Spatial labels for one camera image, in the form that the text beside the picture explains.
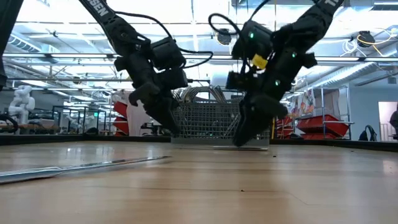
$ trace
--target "metal wire basket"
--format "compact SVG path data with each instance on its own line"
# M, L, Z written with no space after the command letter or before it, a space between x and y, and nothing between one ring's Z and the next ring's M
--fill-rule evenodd
M195 88L191 90L196 94L206 90L200 88L200 91ZM178 136L172 138L172 143L232 145L232 138L240 119L239 99L226 100L219 92L210 93L215 100L198 98L194 94L188 102L180 103L174 116L181 131ZM269 131L258 134L248 145L268 146Z

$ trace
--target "white humanoid robot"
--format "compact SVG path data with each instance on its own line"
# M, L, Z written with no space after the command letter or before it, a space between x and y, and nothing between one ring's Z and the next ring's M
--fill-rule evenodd
M66 117L66 119L70 121L70 124L76 126L76 128L78 128L78 129L81 129L81 128L83 127L83 126L80 124L80 123L83 122L83 119L79 119L79 122L80 122L80 123L78 123L77 119L73 119L70 115L68 115L68 116ZM86 128L87 124L89 124L89 123L90 123L92 120L94 120L94 119L95 119L95 117L94 117L93 115L87 116L86 119L85 119L85 128Z
M30 96L31 86L19 86L14 92L14 99L8 107L11 117L18 117L18 124L27 124L29 111L35 108L35 99Z

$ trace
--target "wooden tabletop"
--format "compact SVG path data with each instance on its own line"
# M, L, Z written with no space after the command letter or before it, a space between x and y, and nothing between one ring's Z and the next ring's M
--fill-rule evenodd
M2 146L0 170L167 161L0 186L1 223L396 224L398 155L320 146L215 151L134 142Z

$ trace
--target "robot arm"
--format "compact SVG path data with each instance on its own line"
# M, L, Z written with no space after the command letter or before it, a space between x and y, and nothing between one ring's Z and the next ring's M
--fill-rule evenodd
M229 89L246 92L239 104L241 120L233 139L236 146L246 144L267 129L272 118L287 115L279 101L291 89L302 66L310 68L317 64L314 54L307 51L325 36L343 1L320 0L296 22L275 32L252 20L245 23L232 55L250 59L254 65L247 73L243 69L241 73L230 72L226 84ZM265 71L256 77L256 71L262 69Z
M79 0L103 28L115 52L118 71L127 70L133 87L132 105L144 104L146 113L173 133L179 132L172 111L178 106L172 89L188 86L182 67L186 60L171 37L151 43L106 4L105 0ZM157 74L154 67L164 72Z

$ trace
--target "ceiling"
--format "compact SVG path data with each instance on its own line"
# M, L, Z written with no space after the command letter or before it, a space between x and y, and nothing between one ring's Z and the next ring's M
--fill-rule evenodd
M108 4L115 11L146 14L157 18L165 24L176 39L181 48L188 50L211 50L216 55L229 55L231 46L220 45L215 39L215 33L208 25L208 16L218 12L235 21L241 27L258 5L260 1L239 1L240 5L235 7L237 0L174 0L161 1L126 1L108 0ZM273 1L261 9L254 20L263 24L271 30L294 22L311 5L311 0L283 1L284 4L275 5ZM381 3L376 7L352 7L342 9L335 17L330 29L323 40L319 41L310 51L316 56L344 57L363 56L382 57L373 47L353 49L351 37L356 37L361 30L369 30L376 41L377 49L384 52L397 42L398 24L396 18L398 12L393 7L383 8ZM123 17L138 32L150 38L152 41L165 37L164 31L147 19L136 17ZM214 19L219 28L229 28L226 21ZM29 44L36 46L39 52L46 53L69 53L69 54L112 54L110 46L101 27L86 11L78 0L25 0L14 27L13 34ZM28 53L14 45L9 44L7 52ZM49 74L52 78L107 78L126 79L126 72L118 73L112 66L112 61L93 60L91 62L107 63L107 66L32 66L32 63L39 62L34 59L13 59L36 71ZM72 59L63 59L63 62L73 63ZM199 68L186 70L187 76L194 79L212 79L212 77L226 78L229 70L236 70L237 65L229 62L215 61L202 65ZM299 86L303 87L311 82L331 73L342 65L316 66L311 69L301 69L298 80ZM53 86L69 86L71 88L131 88L129 82L82 82L78 85L72 82L55 82Z

